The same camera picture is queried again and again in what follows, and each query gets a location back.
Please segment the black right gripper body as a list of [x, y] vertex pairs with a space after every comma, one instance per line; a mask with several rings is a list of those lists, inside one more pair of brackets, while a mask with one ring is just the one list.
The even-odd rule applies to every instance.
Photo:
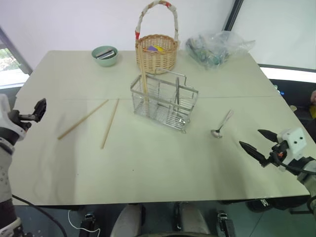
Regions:
[[285, 164], [283, 163], [284, 159], [287, 156], [287, 149], [289, 148], [288, 143], [286, 141], [282, 141], [281, 143], [278, 143], [272, 147], [272, 151], [269, 154], [268, 159], [263, 160], [261, 163], [262, 167], [266, 167], [269, 164], [273, 164], [274, 166], [283, 166], [285, 167]]

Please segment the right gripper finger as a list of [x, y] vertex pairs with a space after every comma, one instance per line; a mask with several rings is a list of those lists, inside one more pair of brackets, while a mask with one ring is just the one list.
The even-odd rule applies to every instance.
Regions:
[[274, 143], [278, 143], [278, 138], [277, 138], [276, 133], [269, 130], [265, 130], [265, 129], [258, 129], [258, 132], [261, 133], [266, 139]]
[[246, 151], [247, 154], [257, 160], [259, 163], [265, 163], [267, 161], [265, 156], [258, 152], [255, 147], [242, 141], [239, 141], [239, 144]]

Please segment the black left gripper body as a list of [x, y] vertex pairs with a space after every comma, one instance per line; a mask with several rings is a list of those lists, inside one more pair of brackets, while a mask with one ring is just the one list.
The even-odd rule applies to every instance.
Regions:
[[21, 115], [18, 110], [10, 111], [8, 117], [15, 125], [24, 130], [28, 130], [32, 126], [30, 121], [33, 121], [35, 118], [33, 115]]

